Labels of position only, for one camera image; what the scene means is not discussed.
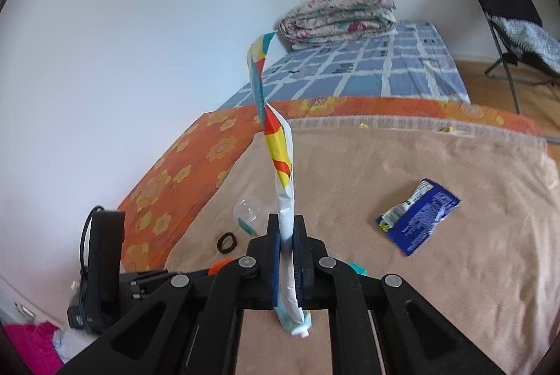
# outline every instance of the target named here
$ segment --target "clear plastic cup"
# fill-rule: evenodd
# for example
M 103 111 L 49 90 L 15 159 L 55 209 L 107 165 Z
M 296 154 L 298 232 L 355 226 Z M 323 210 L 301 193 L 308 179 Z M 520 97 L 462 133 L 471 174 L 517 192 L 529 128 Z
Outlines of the clear plastic cup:
M 253 237 L 267 234 L 268 215 L 272 212 L 258 198 L 248 195 L 239 200 L 233 209 L 233 218 Z

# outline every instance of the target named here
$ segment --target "blue snack wrapper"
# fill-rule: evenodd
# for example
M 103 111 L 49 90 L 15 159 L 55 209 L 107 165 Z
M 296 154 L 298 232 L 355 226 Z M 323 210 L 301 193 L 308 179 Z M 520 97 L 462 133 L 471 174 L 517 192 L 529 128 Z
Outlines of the blue snack wrapper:
M 410 256 L 460 202 L 437 182 L 423 179 L 407 201 L 393 206 L 375 221 Z

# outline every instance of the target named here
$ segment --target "blue checkered bed sheet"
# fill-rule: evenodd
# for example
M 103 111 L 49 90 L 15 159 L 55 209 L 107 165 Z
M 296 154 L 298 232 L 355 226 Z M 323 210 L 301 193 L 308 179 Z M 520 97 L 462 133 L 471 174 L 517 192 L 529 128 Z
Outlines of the blue checkered bed sheet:
M 470 103 L 453 58 L 430 23 L 397 33 L 292 51 L 262 73 L 268 102 L 327 95 L 407 97 Z M 253 104 L 243 86 L 220 108 Z

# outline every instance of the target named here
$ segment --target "black ring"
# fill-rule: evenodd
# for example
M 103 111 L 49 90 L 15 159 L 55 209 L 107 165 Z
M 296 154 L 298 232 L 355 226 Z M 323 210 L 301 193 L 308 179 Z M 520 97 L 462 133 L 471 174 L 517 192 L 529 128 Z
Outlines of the black ring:
M 223 248 L 223 243 L 228 237 L 231 237 L 231 245 L 229 247 Z M 218 240 L 216 247 L 218 248 L 220 254 L 229 254 L 230 252 L 233 252 L 237 247 L 237 239 L 235 238 L 235 235 L 233 233 L 228 232 Z

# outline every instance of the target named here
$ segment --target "magenta fabric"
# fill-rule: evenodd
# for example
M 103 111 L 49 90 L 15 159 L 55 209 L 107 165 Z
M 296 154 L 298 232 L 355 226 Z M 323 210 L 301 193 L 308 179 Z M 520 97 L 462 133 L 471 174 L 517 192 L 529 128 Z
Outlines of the magenta fabric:
M 34 375 L 54 375 L 62 367 L 52 341 L 58 328 L 52 323 L 7 325 L 4 330 Z

